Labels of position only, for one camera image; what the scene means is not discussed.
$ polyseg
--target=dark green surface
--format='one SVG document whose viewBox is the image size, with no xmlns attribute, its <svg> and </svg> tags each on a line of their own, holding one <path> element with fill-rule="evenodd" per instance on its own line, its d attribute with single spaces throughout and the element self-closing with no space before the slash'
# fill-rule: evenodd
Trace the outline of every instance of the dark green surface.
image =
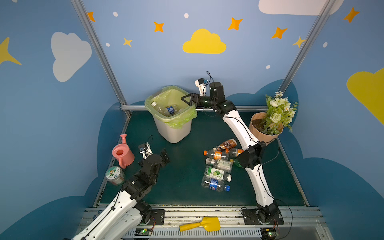
<svg viewBox="0 0 384 240">
<path fill-rule="evenodd" d="M 248 126 L 253 113 L 240 113 Z M 229 192 L 216 192 L 203 188 L 201 180 L 205 169 L 206 156 L 204 150 L 209 150 L 230 138 L 236 138 L 228 125 L 220 117 L 209 117 L 204 112 L 198 112 L 192 120 L 192 129 L 188 136 L 176 144 L 166 141 L 157 131 L 152 115 L 146 111 L 133 112 L 129 122 L 127 144 L 136 159 L 124 172 L 127 178 L 136 173 L 140 166 L 137 164 L 142 156 L 138 145 L 145 143 L 153 135 L 151 150 L 160 154 L 165 147 L 170 163 L 160 170 L 157 184 L 144 197 L 149 204 L 177 205 L 256 205 L 255 192 L 251 180 L 243 168 L 232 167 L 232 181 Z M 276 156 L 278 143 L 273 141 L 264 152 L 263 161 Z M 281 152 L 272 162 L 264 167 L 264 175 L 273 196 L 281 199 L 290 206 L 303 206 L 301 194 L 293 180 L 289 168 Z M 101 203 L 110 203 L 121 186 L 107 183 Z"/>
</svg>

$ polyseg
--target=black mounting plate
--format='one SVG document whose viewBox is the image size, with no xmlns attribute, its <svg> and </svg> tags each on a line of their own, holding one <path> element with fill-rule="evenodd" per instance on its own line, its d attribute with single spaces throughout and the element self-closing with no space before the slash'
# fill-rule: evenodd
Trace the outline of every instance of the black mounting plate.
<svg viewBox="0 0 384 240">
<path fill-rule="evenodd" d="M 264 224 L 261 224 L 258 220 L 257 209 L 242 209 L 241 212 L 243 215 L 245 225 L 264 225 Z M 277 224 L 283 225 L 284 220 L 279 216 L 281 216 L 280 211 L 278 211 L 278 213 L 276 213 L 272 219 L 275 219 Z M 275 222 L 273 220 L 269 222 L 269 225 L 274 225 L 274 224 Z"/>
<path fill-rule="evenodd" d="M 151 217 L 153 217 L 156 221 L 156 225 L 164 225 L 164 214 L 165 210 L 164 209 L 152 209 L 151 211 Z M 148 226 L 153 225 L 153 219 L 149 219 L 149 223 L 147 224 Z"/>
</svg>

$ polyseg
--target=shovel handle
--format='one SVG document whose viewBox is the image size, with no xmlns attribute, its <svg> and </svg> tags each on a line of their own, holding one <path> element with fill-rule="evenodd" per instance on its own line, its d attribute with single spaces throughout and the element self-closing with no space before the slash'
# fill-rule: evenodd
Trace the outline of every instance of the shovel handle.
<svg viewBox="0 0 384 240">
<path fill-rule="evenodd" d="M 180 231 L 186 231 L 186 230 L 189 230 L 189 229 L 192 229 L 192 228 L 196 228 L 200 226 L 200 223 L 199 222 L 195 222 L 195 223 L 189 223 L 189 224 L 184 224 L 184 225 L 181 225 L 179 226 L 179 229 Z"/>
</svg>

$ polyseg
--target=white trash bin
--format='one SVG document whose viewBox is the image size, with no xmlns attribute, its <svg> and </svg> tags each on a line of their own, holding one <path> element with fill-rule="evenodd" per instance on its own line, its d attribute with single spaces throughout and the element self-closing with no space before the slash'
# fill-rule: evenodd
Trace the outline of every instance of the white trash bin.
<svg viewBox="0 0 384 240">
<path fill-rule="evenodd" d="M 188 95 L 188 92 L 183 89 L 177 86 L 168 86 L 145 100 L 145 106 L 153 115 L 157 130 L 170 143 L 177 143 L 185 138 L 191 131 L 192 119 L 197 116 L 195 106 L 189 106 L 181 100 L 181 97 L 185 95 Z M 151 104 L 154 101 L 162 107 L 176 104 L 183 110 L 173 116 L 166 117 L 153 108 Z"/>
</svg>

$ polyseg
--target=yellow shovel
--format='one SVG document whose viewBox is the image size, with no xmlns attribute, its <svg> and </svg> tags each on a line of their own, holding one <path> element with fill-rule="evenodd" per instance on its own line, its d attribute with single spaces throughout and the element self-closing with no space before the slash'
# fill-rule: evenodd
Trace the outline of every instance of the yellow shovel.
<svg viewBox="0 0 384 240">
<path fill-rule="evenodd" d="M 218 221 L 218 217 L 204 217 L 201 222 L 181 225 L 179 229 L 182 232 L 192 228 L 196 228 L 198 226 L 203 226 L 208 232 L 220 230 L 220 222 Z"/>
</svg>

